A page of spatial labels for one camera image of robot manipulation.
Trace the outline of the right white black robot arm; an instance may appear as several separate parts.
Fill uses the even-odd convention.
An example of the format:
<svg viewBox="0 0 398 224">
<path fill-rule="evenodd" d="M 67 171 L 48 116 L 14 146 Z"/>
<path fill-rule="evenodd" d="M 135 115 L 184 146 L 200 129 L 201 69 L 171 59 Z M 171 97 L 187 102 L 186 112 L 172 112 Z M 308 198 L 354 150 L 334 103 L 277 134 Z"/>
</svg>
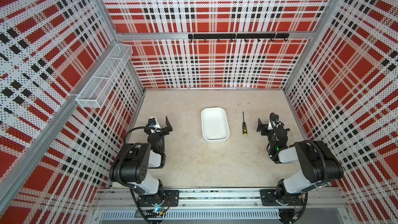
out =
<svg viewBox="0 0 398 224">
<path fill-rule="evenodd" d="M 266 151 L 275 164 L 298 163 L 294 175 L 278 181 L 275 189 L 260 191 L 264 206 L 303 206 L 305 194 L 344 175 L 342 165 L 322 141 L 300 141 L 288 146 L 288 132 L 272 113 L 268 123 L 258 119 L 257 132 L 268 139 Z"/>
</svg>

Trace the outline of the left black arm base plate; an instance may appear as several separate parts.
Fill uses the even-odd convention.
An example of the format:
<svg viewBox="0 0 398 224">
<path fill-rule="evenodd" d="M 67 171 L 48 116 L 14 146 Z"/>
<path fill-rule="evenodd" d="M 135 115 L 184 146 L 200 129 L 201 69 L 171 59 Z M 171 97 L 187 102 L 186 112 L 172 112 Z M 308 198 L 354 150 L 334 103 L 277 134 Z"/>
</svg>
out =
<svg viewBox="0 0 398 224">
<path fill-rule="evenodd" d="M 176 207 L 179 203 L 179 190 L 165 190 L 163 194 L 140 195 L 138 204 L 140 207 Z"/>
</svg>

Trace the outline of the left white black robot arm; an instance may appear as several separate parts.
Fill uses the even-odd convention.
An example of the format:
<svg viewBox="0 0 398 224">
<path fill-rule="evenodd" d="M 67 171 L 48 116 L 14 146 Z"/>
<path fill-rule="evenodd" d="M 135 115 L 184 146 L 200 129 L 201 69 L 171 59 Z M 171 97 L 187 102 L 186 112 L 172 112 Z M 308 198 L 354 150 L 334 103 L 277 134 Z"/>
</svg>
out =
<svg viewBox="0 0 398 224">
<path fill-rule="evenodd" d="M 151 117 L 143 127 L 135 127 L 126 135 L 137 130 L 147 134 L 146 143 L 128 143 L 125 136 L 123 145 L 109 171 L 112 182 L 132 190 L 145 205 L 160 206 L 166 196 L 163 183 L 150 175 L 150 169 L 161 169 L 165 166 L 165 136 L 173 131 L 169 119 L 165 118 L 165 127 L 161 127 L 156 117 Z"/>
</svg>

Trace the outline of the black yellow screwdriver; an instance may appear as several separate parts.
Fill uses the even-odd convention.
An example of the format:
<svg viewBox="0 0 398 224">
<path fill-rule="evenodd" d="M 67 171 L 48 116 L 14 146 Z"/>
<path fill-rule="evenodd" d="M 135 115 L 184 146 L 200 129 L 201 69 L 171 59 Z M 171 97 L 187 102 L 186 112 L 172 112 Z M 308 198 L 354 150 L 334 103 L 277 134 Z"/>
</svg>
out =
<svg viewBox="0 0 398 224">
<path fill-rule="evenodd" d="M 242 123 L 242 130 L 243 130 L 243 135 L 247 135 L 247 125 L 246 125 L 246 121 L 245 121 L 245 115 L 244 112 L 242 112 L 243 115 L 243 123 Z"/>
</svg>

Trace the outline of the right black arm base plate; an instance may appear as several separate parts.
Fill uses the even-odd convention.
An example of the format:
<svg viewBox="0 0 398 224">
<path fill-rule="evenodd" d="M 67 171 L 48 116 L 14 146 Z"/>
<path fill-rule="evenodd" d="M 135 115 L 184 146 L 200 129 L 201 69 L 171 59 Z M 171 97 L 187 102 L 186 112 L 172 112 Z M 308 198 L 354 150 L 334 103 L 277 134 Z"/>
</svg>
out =
<svg viewBox="0 0 398 224">
<path fill-rule="evenodd" d="M 288 194 L 276 189 L 261 189 L 260 200 L 263 206 L 303 206 L 304 198 L 301 194 Z"/>
</svg>

